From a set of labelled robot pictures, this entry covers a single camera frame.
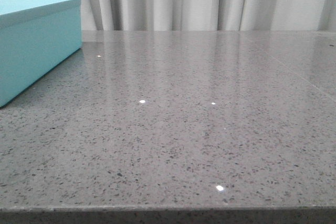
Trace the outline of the light blue storage box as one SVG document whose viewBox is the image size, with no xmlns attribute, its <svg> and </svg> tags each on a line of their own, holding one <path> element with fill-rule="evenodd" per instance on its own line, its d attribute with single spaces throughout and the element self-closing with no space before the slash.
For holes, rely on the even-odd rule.
<svg viewBox="0 0 336 224">
<path fill-rule="evenodd" d="M 82 45 L 81 0 L 1 0 L 1 106 Z"/>
</svg>

